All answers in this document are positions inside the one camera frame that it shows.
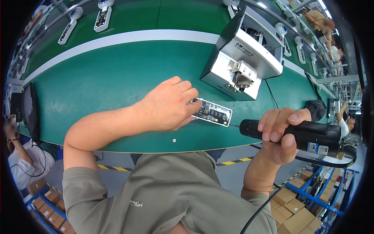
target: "factory floor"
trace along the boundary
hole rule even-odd
[[[258,149],[247,145],[226,149],[222,154],[222,157],[218,159],[217,163],[234,161],[241,158],[250,158],[255,156]],[[98,165],[106,165],[111,167],[121,167],[121,168],[133,168],[134,164],[130,157],[130,154],[124,153],[113,153],[113,152],[94,152],[99,159]],[[217,176],[221,182],[223,188],[230,190],[231,192],[240,196],[240,191],[243,187],[243,177],[245,169],[251,161],[244,161],[233,163],[229,165],[222,165],[216,168]],[[302,168],[304,168],[308,163],[294,160],[289,164],[282,165],[276,175],[275,183],[280,185],[294,174],[298,173]],[[64,171],[63,160],[58,160],[50,172],[44,177],[45,181],[55,188],[57,191],[63,191],[62,189],[62,175]],[[122,184],[126,181],[129,176],[129,171],[120,170],[108,170],[98,168],[102,182],[108,188],[108,197],[112,197],[117,193]]]

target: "jeans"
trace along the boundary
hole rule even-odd
[[[223,152],[225,152],[225,150],[226,149],[214,149],[214,150],[208,150],[208,151],[205,151],[205,152],[207,152],[207,154],[212,156],[212,158],[215,160],[215,162],[217,162],[217,160],[222,156],[222,154],[223,154]],[[134,162],[134,165],[137,164],[138,159],[142,155],[143,154],[131,154],[131,158],[132,158],[132,161]]]

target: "finger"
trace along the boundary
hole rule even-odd
[[[312,121],[310,111],[306,108],[296,110],[288,117],[288,122],[294,126],[301,124],[302,121]]]
[[[269,116],[266,118],[266,122],[264,125],[264,129],[262,131],[262,140],[263,141],[270,141],[270,134],[273,129],[273,125],[277,120],[281,110],[280,109],[273,109],[270,111]]]
[[[182,79],[179,76],[171,77],[168,80],[165,80],[161,84],[169,84],[169,85],[176,85],[178,83],[182,82]]]
[[[188,115],[193,115],[194,113],[196,113],[200,110],[202,105],[203,105],[203,102],[199,99],[197,99],[196,101],[194,101],[190,104],[187,104],[187,114]]]
[[[286,134],[281,141],[281,152],[280,152],[280,162],[281,164],[290,163],[295,159],[296,153],[296,141],[294,135],[291,133]]]
[[[282,109],[277,120],[275,121],[272,129],[272,134],[270,135],[270,140],[272,142],[278,142],[282,139],[284,130],[289,126],[288,117],[294,112],[290,107],[285,107]]]
[[[174,87],[177,88],[180,92],[184,92],[184,91],[192,88],[192,84],[188,80],[185,80],[185,81],[182,81],[182,82],[174,85]]]
[[[189,124],[191,121],[194,121],[195,118],[189,116],[187,119],[183,120],[177,127],[173,128],[172,131],[178,130],[179,128],[183,127],[184,125]]]
[[[265,112],[265,114],[261,117],[260,121],[258,122],[258,125],[257,125],[257,130],[262,132],[262,130],[264,129],[264,125],[266,123],[266,119],[267,117],[269,116],[269,113],[271,112],[272,110],[267,110]]]
[[[183,101],[187,103],[191,101],[192,99],[197,98],[199,96],[199,92],[197,91],[196,88],[190,88],[182,92],[182,96],[183,96]]]

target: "green workbench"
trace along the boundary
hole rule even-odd
[[[93,14],[79,19],[65,45],[57,44],[61,32],[57,33],[56,38],[51,38],[51,42],[47,41],[44,48],[30,58],[27,74],[23,79],[63,51],[99,37],[155,28],[219,34],[229,21],[224,6],[195,1],[163,0],[161,6],[160,1],[143,2],[147,4],[142,4],[141,7],[136,4],[138,2],[115,6],[108,28],[114,30],[108,33],[98,34],[93,31],[92,22],[96,17]],[[184,7],[184,10],[176,13],[176,8],[180,7]],[[190,16],[194,14],[194,9],[202,7],[205,14]],[[32,80],[39,98],[41,140],[62,145],[66,132],[78,119],[90,113],[132,105],[160,82],[175,75],[189,80],[199,91],[200,98],[233,109],[232,124],[239,124],[246,118],[259,119],[266,110],[276,108],[265,81],[261,83],[256,101],[241,102],[200,81],[201,72],[213,47],[213,44],[208,43],[175,40],[131,42],[91,50],[52,66]],[[299,109],[304,107],[305,101],[316,99],[308,80],[290,68],[284,67],[280,77],[267,81],[279,108],[290,106]],[[323,90],[320,93],[326,103],[328,94]],[[23,124],[18,131],[28,135]],[[196,120],[178,131],[149,132],[126,137],[112,142],[102,150],[184,152],[257,142],[259,140],[242,136],[235,127]]]

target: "label sticker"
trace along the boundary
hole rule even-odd
[[[318,151],[318,144],[308,142],[308,152],[316,154]]]
[[[327,153],[328,153],[328,146],[320,145],[318,147],[318,154],[327,155]]]

